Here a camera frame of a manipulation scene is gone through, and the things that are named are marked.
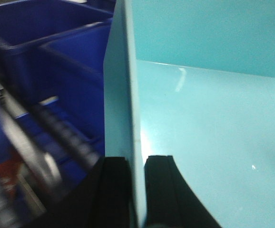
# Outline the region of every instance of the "black plastic part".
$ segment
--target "black plastic part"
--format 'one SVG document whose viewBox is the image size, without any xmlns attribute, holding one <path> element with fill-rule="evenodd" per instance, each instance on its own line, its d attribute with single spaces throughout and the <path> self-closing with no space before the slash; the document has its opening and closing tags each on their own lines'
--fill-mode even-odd
<svg viewBox="0 0 275 228">
<path fill-rule="evenodd" d="M 221 228 L 183 179 L 172 156 L 149 156 L 145 176 L 147 225 Z"/>
<path fill-rule="evenodd" d="M 23 228 L 128 228 L 131 180 L 124 158 L 101 158 L 63 201 Z"/>
</svg>

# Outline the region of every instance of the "red object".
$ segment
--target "red object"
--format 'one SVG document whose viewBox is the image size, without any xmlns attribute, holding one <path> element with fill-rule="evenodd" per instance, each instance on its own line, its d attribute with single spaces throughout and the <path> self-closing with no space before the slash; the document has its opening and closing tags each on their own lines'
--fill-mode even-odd
<svg viewBox="0 0 275 228">
<path fill-rule="evenodd" d="M 0 181 L 9 198 L 13 200 L 16 194 L 17 173 L 23 161 L 14 148 L 10 153 L 11 159 L 0 164 Z"/>
</svg>

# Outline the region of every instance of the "teal metal surface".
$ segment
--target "teal metal surface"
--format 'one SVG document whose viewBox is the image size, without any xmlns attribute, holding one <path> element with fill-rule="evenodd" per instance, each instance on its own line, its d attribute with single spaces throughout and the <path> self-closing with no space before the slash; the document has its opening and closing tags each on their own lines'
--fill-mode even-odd
<svg viewBox="0 0 275 228">
<path fill-rule="evenodd" d="M 140 224 L 143 162 L 159 154 L 222 227 L 275 227 L 275 0 L 123 3 L 105 59 L 106 151 L 131 161 Z"/>
</svg>

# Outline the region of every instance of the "light blue machine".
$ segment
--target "light blue machine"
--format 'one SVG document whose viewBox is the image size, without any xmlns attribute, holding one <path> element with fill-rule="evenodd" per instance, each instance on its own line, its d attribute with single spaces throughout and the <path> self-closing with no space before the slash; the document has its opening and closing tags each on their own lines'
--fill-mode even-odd
<svg viewBox="0 0 275 228">
<path fill-rule="evenodd" d="M 106 155 L 173 155 L 224 228 L 275 227 L 275 0 L 118 0 L 105 58 Z"/>
</svg>

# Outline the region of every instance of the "teal panel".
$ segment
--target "teal panel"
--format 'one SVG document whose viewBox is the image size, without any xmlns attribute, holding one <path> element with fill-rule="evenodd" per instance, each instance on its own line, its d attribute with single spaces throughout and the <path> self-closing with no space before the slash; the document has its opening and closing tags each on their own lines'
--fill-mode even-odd
<svg viewBox="0 0 275 228">
<path fill-rule="evenodd" d="M 137 58 L 275 77 L 275 0 L 133 1 Z"/>
<path fill-rule="evenodd" d="M 144 169 L 140 146 L 135 49 L 132 21 L 125 2 L 118 0 L 104 61 L 105 144 L 107 157 L 126 157 L 132 170 L 137 223 L 146 214 Z"/>
<path fill-rule="evenodd" d="M 137 67 L 144 160 L 173 155 L 222 227 L 275 227 L 275 78 Z"/>
<path fill-rule="evenodd" d="M 275 0 L 118 0 L 105 58 L 107 156 L 173 155 L 224 228 L 275 227 Z"/>
</svg>

